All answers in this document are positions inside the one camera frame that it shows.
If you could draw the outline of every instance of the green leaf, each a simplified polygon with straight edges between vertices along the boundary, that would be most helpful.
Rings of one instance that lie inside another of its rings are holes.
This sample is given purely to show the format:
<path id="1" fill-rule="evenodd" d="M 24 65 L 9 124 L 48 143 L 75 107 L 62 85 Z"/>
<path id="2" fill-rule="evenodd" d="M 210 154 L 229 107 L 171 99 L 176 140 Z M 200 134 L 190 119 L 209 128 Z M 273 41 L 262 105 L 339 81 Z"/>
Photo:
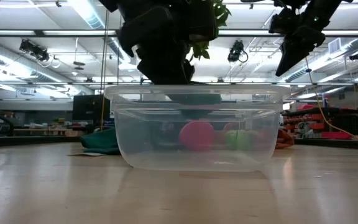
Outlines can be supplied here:
<path id="1" fill-rule="evenodd" d="M 210 59 L 208 51 L 206 50 L 203 51 L 203 57 L 206 59 Z"/>

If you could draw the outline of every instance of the clear plastic container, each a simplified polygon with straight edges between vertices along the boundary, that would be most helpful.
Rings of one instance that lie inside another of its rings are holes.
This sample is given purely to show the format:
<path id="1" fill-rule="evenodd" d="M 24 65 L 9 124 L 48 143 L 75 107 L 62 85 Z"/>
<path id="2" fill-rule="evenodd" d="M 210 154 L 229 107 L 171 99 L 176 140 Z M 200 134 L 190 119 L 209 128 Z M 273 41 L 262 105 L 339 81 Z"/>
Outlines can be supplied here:
<path id="1" fill-rule="evenodd" d="M 290 89 L 262 85 L 112 86 L 119 149 L 153 170 L 252 171 L 270 160 Z"/>

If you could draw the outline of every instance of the ceiling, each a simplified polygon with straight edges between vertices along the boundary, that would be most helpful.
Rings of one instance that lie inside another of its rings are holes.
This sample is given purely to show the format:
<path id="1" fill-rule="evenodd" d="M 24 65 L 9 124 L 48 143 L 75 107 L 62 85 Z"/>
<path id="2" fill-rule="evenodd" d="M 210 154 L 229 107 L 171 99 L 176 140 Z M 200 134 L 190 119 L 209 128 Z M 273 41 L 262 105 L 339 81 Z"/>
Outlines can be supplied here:
<path id="1" fill-rule="evenodd" d="M 68 2 L 60 1 L 62 7 L 54 6 L 55 1 L 48 0 L 1 0 L 0 3 L 0 29 L 89 29 L 89 25 L 72 8 Z M 241 4 L 238 1 L 224 1 L 232 12 L 227 21 L 225 29 L 267 29 L 269 24 L 264 24 L 269 18 L 278 12 L 271 1 L 264 1 L 261 5 L 255 5 L 249 9 L 249 4 Z M 94 2 L 96 12 L 102 21 L 106 20 L 106 10 L 98 1 Z M 109 13 L 109 29 L 119 29 L 123 21 L 118 11 Z M 358 29 L 358 1 L 352 4 L 343 3 L 337 10 L 327 29 Z M 92 78 L 99 82 L 102 74 L 103 45 L 104 41 L 99 37 L 78 38 L 76 49 L 75 38 L 46 38 L 46 37 L 0 37 L 0 46 L 19 57 L 25 57 L 35 62 L 28 54 L 19 50 L 22 39 L 29 39 L 31 42 L 48 49 L 50 55 L 59 59 L 51 63 L 42 63 L 46 69 L 68 80 L 83 82 Z M 247 46 L 246 52 L 249 60 L 246 63 L 229 63 L 227 55 L 234 41 L 242 40 Z M 319 55 L 328 49 L 328 44 L 334 38 L 327 38 L 325 43 L 317 48 L 309 58 Z M 210 60 L 193 60 L 196 72 L 194 80 L 199 82 L 216 82 L 218 78 L 224 78 L 227 82 L 277 82 L 280 78 L 274 76 L 275 70 L 281 58 L 278 50 L 281 38 L 271 37 L 220 37 L 210 42 Z M 86 65 L 84 70 L 76 71 L 73 62 L 83 62 Z M 139 82 L 141 74 L 136 69 L 119 69 L 119 61 L 115 53 L 107 48 L 106 60 L 106 81 L 107 82 Z M 337 58 L 332 63 L 322 66 L 316 72 L 324 75 L 332 75 L 345 67 L 356 66 L 358 61 L 348 61 Z"/>

